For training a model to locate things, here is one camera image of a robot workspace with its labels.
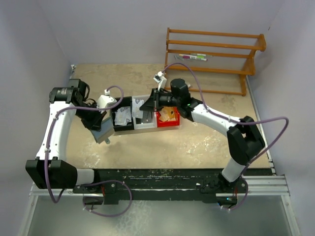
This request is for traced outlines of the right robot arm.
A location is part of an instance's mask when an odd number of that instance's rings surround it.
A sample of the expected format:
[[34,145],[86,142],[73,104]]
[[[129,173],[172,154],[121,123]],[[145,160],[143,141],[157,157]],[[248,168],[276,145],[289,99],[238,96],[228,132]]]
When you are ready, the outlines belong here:
[[180,116],[192,122],[203,124],[223,134],[228,141],[231,159],[221,173],[223,181],[235,182],[254,157],[265,147],[258,127],[249,123],[253,119],[229,117],[202,101],[193,98],[183,79],[174,79],[170,83],[171,91],[154,88],[150,97],[139,108],[146,112],[159,112],[164,107],[175,107]]

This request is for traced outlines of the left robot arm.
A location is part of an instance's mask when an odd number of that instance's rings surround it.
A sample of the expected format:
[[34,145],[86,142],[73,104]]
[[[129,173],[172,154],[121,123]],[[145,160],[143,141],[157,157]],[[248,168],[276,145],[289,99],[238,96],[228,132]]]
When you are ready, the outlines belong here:
[[90,87],[80,79],[71,79],[66,87],[53,88],[49,94],[50,115],[44,139],[34,160],[26,162],[26,171],[39,189],[74,188],[92,183],[92,169],[77,169],[66,161],[67,140],[75,116],[83,126],[99,132],[105,109],[116,103],[108,90],[98,100],[89,99]]

